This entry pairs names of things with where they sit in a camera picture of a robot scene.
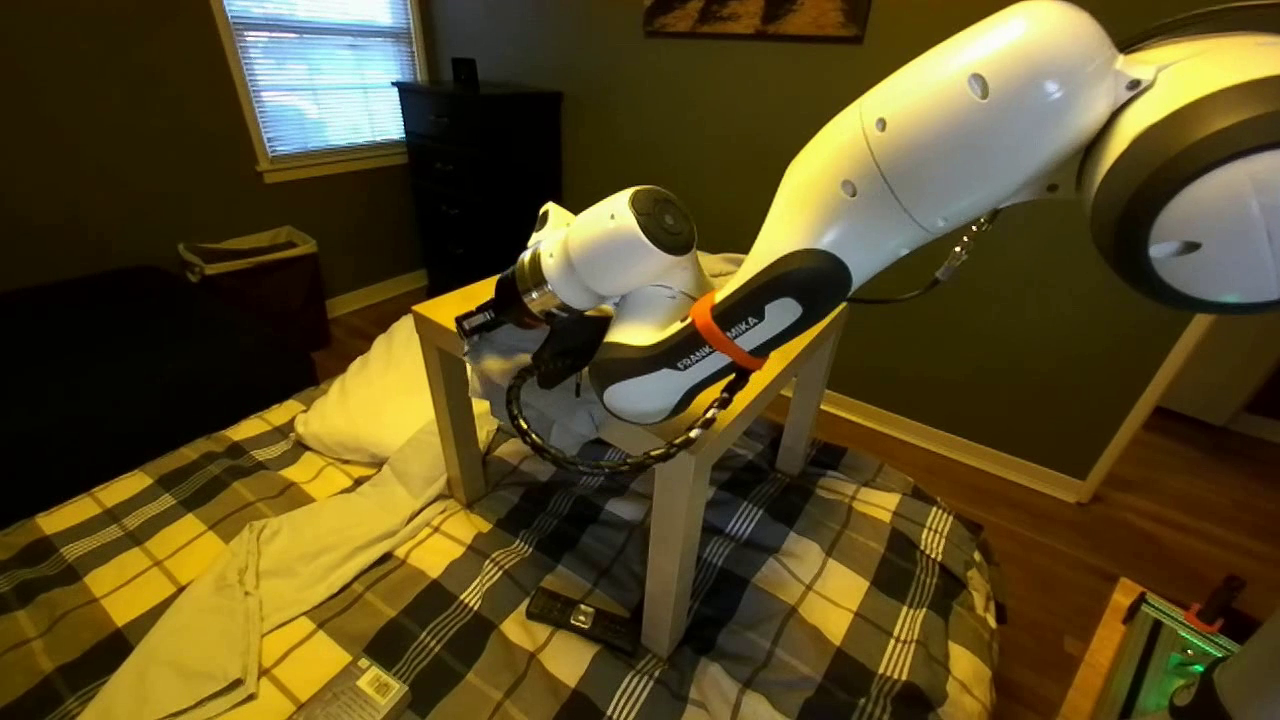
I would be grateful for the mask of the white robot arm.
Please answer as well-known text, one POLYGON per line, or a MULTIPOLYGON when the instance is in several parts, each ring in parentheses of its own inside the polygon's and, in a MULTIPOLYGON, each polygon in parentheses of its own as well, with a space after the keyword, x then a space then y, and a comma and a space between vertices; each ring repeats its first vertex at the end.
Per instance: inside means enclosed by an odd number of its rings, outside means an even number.
POLYGON ((1071 0, 1013 0, 841 109, 785 167, 729 279, 658 184, 537 210, 492 296, 455 318, 475 395, 546 461, 608 420, 688 436, 768 357, 908 251, 1071 190, 1140 296, 1280 305, 1276 0, 1232 0, 1114 46, 1071 0))

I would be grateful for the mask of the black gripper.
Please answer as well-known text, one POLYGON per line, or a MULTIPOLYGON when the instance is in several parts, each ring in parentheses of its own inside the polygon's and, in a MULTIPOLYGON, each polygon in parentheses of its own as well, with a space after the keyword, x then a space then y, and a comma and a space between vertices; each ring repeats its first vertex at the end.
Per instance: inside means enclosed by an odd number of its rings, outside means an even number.
POLYGON ((462 338, 496 332, 502 324, 537 329, 556 307, 556 296, 537 270, 507 266, 482 305, 455 317, 462 338))

